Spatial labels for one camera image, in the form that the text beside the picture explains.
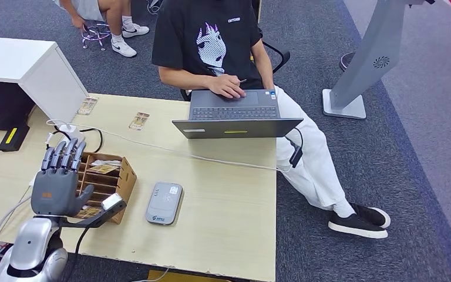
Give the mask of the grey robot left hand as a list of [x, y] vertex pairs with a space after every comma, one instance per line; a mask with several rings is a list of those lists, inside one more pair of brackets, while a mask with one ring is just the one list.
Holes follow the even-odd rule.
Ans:
[[86, 142], [74, 137], [47, 148], [33, 183], [31, 207], [35, 214], [75, 217], [86, 205], [94, 186], [89, 184], [76, 194], [85, 146]]

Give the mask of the person's right hand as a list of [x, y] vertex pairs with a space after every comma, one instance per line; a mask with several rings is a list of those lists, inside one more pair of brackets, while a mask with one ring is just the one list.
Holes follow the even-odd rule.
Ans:
[[211, 76], [206, 79], [205, 87], [213, 93], [221, 95], [225, 98], [242, 98], [245, 91], [240, 88], [240, 80], [233, 75]]

